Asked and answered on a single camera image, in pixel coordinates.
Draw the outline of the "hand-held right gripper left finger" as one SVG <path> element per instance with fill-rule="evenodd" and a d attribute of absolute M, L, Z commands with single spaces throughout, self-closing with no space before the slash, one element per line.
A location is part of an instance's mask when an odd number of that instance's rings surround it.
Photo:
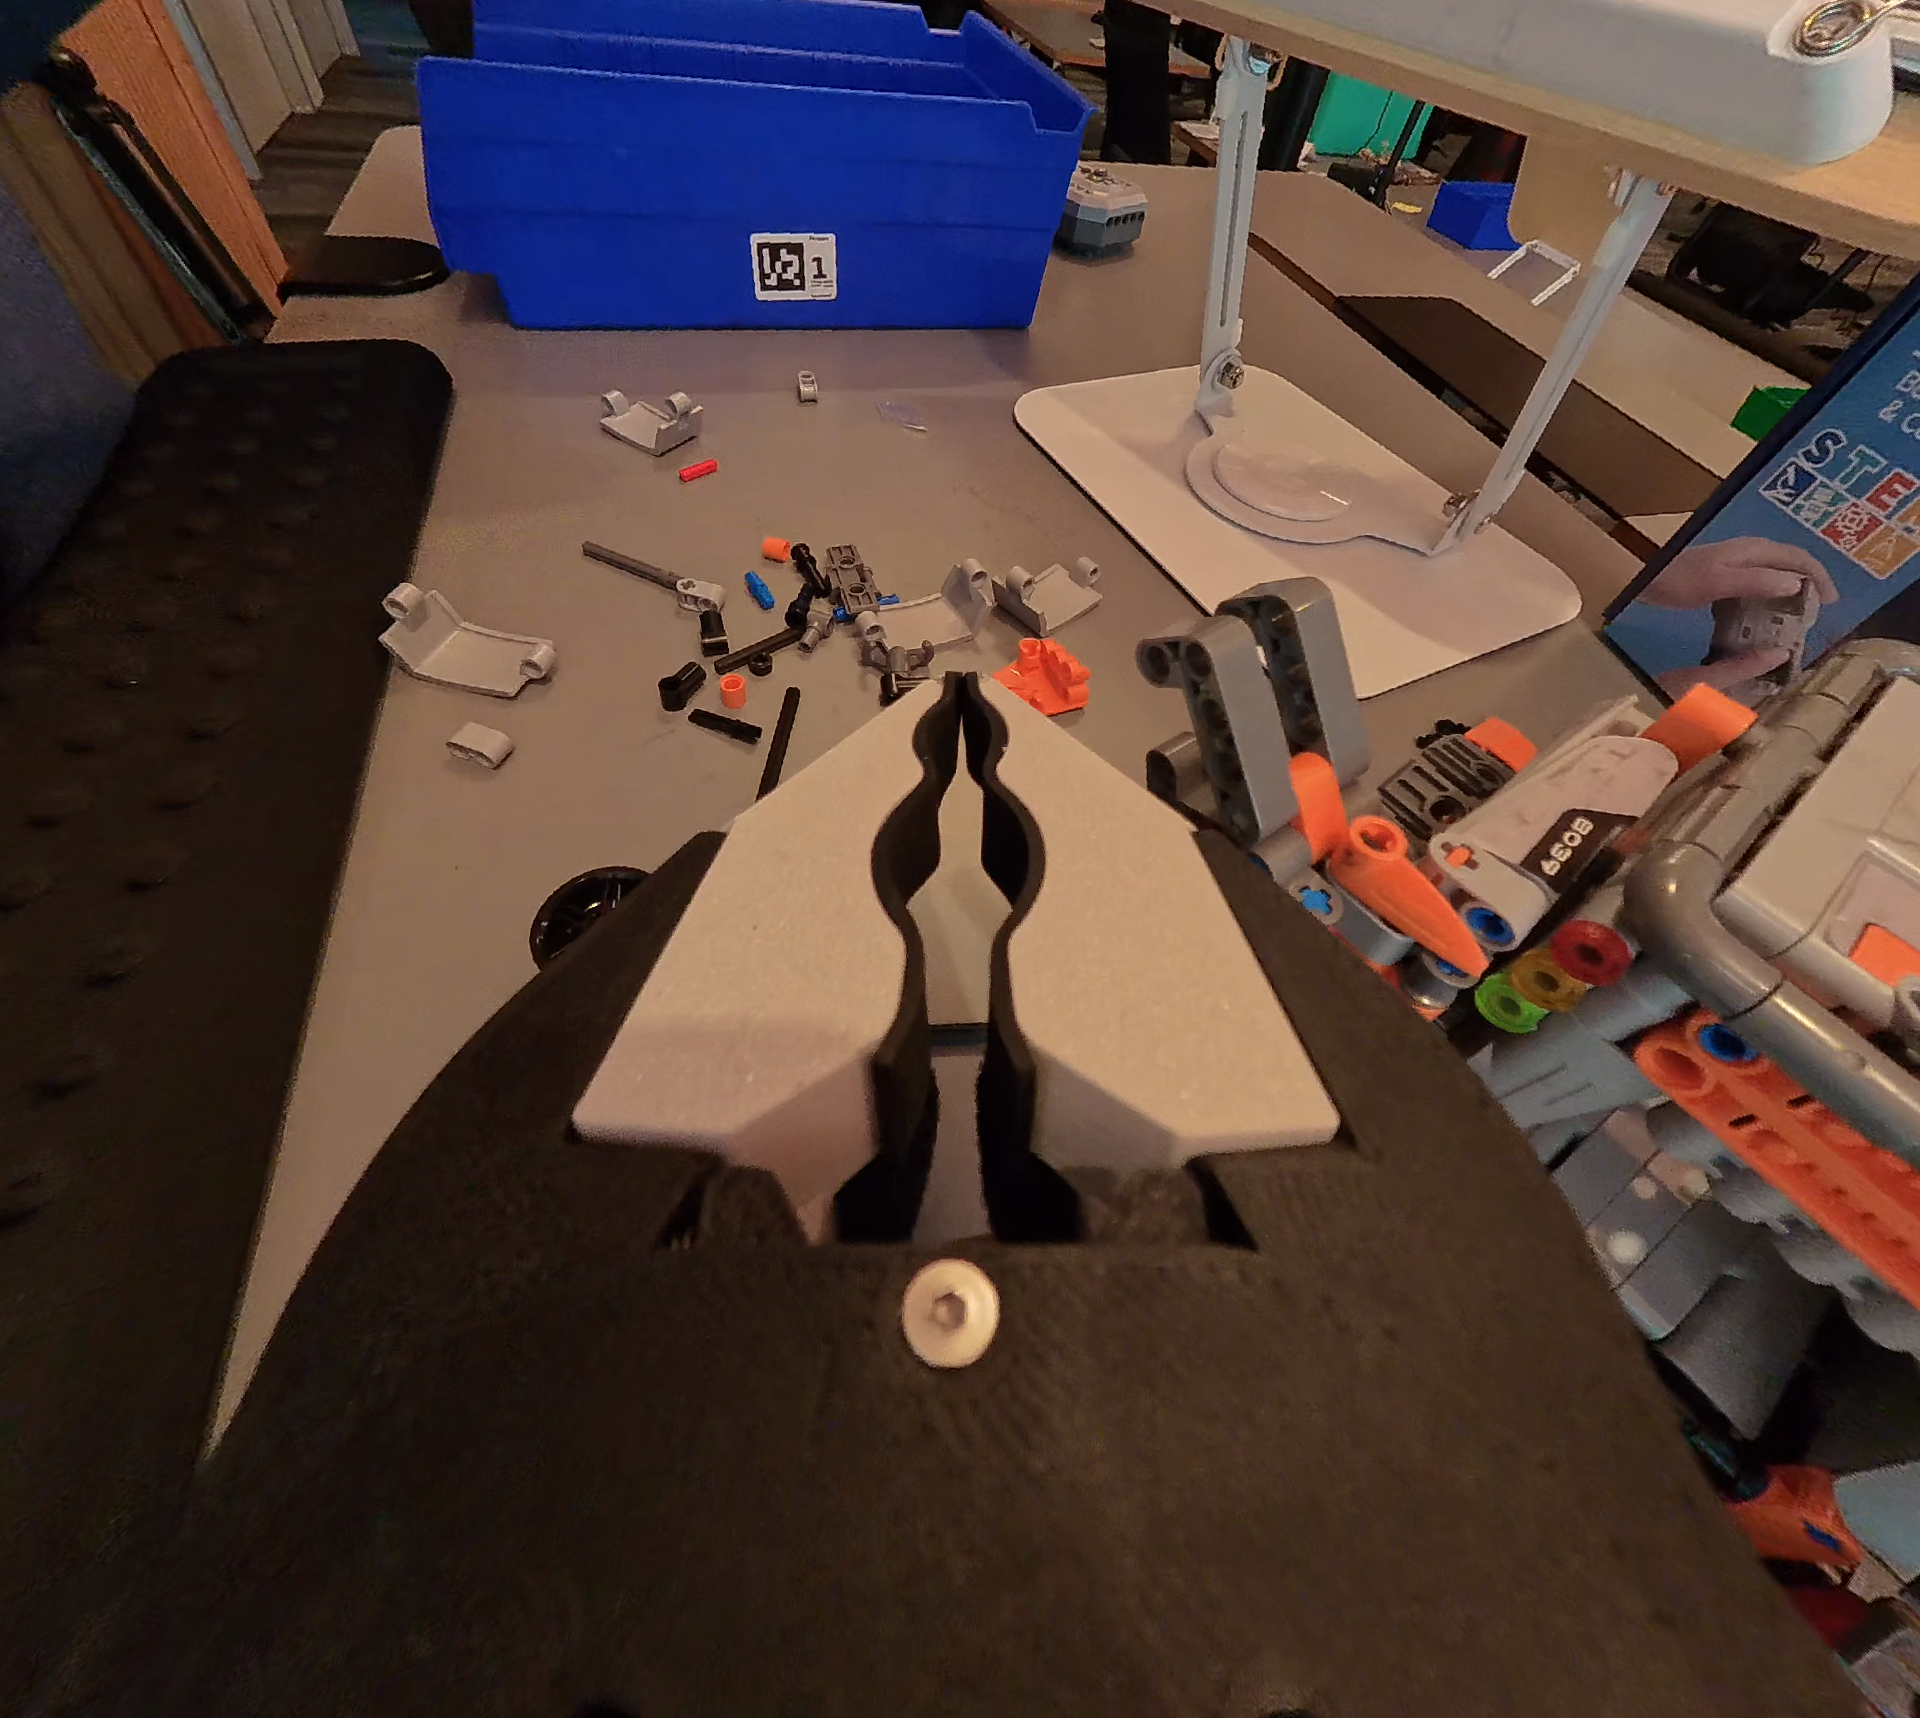
<path fill-rule="evenodd" d="M 920 1204 L 939 1089 L 907 903 L 942 860 L 961 702 L 957 674 L 920 686 L 731 821 L 573 1105 L 582 1138 L 713 1154 L 794 1204 Z"/>

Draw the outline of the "blue robot kit box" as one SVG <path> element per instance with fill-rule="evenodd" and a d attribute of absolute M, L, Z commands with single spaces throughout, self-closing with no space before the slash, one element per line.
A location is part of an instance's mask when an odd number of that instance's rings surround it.
<path fill-rule="evenodd" d="M 1918 284 L 1608 609 L 1602 635 L 1664 698 L 1748 706 L 1850 639 L 1918 641 Z"/>

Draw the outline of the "orange ribbed toy wedge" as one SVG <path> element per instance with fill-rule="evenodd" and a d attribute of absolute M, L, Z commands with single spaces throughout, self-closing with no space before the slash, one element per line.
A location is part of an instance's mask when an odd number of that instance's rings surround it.
<path fill-rule="evenodd" d="M 1014 660 L 992 678 L 1047 717 L 1084 711 L 1092 698 L 1087 663 L 1050 635 L 1023 635 Z"/>

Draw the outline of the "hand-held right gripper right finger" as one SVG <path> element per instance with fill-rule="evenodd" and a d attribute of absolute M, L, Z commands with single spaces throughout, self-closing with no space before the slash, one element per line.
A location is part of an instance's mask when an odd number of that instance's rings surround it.
<path fill-rule="evenodd" d="M 988 1198 L 1070 1171 L 1331 1141 L 1331 1103 L 1195 828 L 997 681 L 964 679 L 988 960 L 975 1138 Z"/>

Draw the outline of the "dark grey axle pale connector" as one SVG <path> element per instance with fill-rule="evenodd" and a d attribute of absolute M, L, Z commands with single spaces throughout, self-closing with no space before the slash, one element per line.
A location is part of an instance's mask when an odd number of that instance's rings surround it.
<path fill-rule="evenodd" d="M 636 558 L 612 546 L 583 540 L 582 554 L 596 563 L 622 572 L 673 596 L 682 609 L 717 612 L 723 608 L 726 590 L 709 578 L 692 578 Z"/>

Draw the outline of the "scattered black toy pins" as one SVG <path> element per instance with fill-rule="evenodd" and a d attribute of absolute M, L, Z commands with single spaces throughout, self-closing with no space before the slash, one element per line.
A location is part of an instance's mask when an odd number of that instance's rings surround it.
<path fill-rule="evenodd" d="M 875 674 L 878 700 L 882 706 L 898 702 L 907 691 L 920 688 L 930 674 L 938 653 L 924 646 L 907 652 L 899 646 L 887 647 L 879 612 L 883 605 L 895 605 L 893 593 L 882 591 L 875 609 L 861 612 L 853 622 L 843 619 L 829 598 L 828 578 L 822 569 L 825 547 L 818 550 L 804 540 L 789 537 L 789 561 L 767 561 L 786 566 L 798 579 L 794 593 L 774 608 L 767 615 L 779 614 L 779 625 L 745 643 L 731 643 L 723 625 L 722 609 L 692 612 L 700 627 L 700 655 L 684 663 L 677 671 L 662 675 L 658 681 L 659 702 L 672 713 L 687 713 L 692 700 L 705 679 L 741 669 L 747 678 L 767 678 L 778 655 L 796 652 L 812 655 L 834 635 L 850 635 L 857 661 L 864 669 Z"/>

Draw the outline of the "grey orange tracked toy robot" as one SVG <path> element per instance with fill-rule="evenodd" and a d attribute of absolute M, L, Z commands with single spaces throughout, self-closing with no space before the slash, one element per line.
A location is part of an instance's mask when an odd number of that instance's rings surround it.
<path fill-rule="evenodd" d="M 1389 1631 L 1299 1663 L 1311 1713 L 1820 1713 L 1801 1658 L 1706 1532 L 1650 1373 L 1572 1259 L 1740 1440 L 1840 1301 L 1915 1355 L 1915 647 L 1851 637 L 1756 706 L 1621 698 L 1520 771 L 1437 721 L 1374 794 L 1336 794 L 1352 683 L 1329 593 L 1249 588 L 1144 639 L 1191 733 L 1148 788 L 1211 821 L 1408 1006 L 1469 987 L 1454 1051 L 1313 967 L 1308 1047 L 1354 1049 L 1356 1152 L 1231 1158 L 1224 1205 L 1308 1245 L 1365 1345 L 1331 1432 L 1380 1500 L 1347 1555 Z"/>

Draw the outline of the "blue plastic bin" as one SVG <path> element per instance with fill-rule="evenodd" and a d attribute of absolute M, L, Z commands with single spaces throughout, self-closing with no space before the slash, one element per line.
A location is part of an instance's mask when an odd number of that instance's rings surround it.
<path fill-rule="evenodd" d="M 415 90 L 444 260 L 534 329 L 1023 328 L 1092 111 L 882 0 L 472 0 Z"/>

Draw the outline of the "white book stand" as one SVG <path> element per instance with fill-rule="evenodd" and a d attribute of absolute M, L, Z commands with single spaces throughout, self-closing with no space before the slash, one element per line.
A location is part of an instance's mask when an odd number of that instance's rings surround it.
<path fill-rule="evenodd" d="M 1225 39 L 1198 360 L 1042 386 L 1016 421 L 1203 609 L 1264 578 L 1329 586 L 1362 698 L 1578 612 L 1567 574 L 1495 520 L 1665 210 L 1736 170 L 1794 176 L 1871 145 L 1914 0 L 1134 0 Z M 1443 490 L 1303 386 L 1248 363 L 1242 280 L 1274 55 L 1389 83 L 1613 170 L 1587 278 L 1481 482 Z"/>

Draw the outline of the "wooden backboard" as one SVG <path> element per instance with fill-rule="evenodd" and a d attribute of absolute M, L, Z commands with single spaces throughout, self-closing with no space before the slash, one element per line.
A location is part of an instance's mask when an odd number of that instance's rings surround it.
<path fill-rule="evenodd" d="M 1582 162 L 1637 170 L 1824 237 L 1894 258 L 1918 256 L 1918 97 L 1894 95 L 1880 133 L 1850 156 L 1794 166 L 1784 157 L 1686 133 L 1589 97 L 1382 42 L 1251 0 L 1132 0 L 1264 50 L 1302 58 L 1569 147 Z"/>

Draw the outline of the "pale grey toy panel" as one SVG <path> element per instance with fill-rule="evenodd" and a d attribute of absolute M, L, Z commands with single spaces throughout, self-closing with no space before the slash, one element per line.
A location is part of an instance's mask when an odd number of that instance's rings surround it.
<path fill-rule="evenodd" d="M 684 389 L 668 392 L 659 402 L 607 389 L 599 405 L 599 432 L 650 458 L 664 458 L 703 433 L 705 408 Z"/>
<path fill-rule="evenodd" d="M 440 590 L 401 581 L 383 596 L 382 605 L 392 622 L 379 634 L 379 646 L 399 669 L 421 681 L 485 698 L 515 698 L 556 669 L 558 650 L 549 639 L 474 625 Z"/>
<path fill-rule="evenodd" d="M 993 576 L 989 588 L 993 605 L 1031 639 L 1056 639 L 1101 599 L 1097 563 L 1089 555 L 1077 555 L 1072 563 L 1053 561 L 1042 572 L 1016 563 Z"/>
<path fill-rule="evenodd" d="M 992 609 L 993 579 L 980 559 L 965 558 L 946 574 L 939 590 L 882 605 L 878 622 L 889 650 L 942 653 L 971 646 Z"/>

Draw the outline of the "small blue storage bin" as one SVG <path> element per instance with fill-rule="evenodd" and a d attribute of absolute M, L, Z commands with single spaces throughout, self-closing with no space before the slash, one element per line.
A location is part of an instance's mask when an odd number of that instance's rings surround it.
<path fill-rule="evenodd" d="M 1509 222 L 1515 181 L 1447 179 L 1437 185 L 1426 228 L 1469 251 L 1508 254 L 1520 248 Z"/>

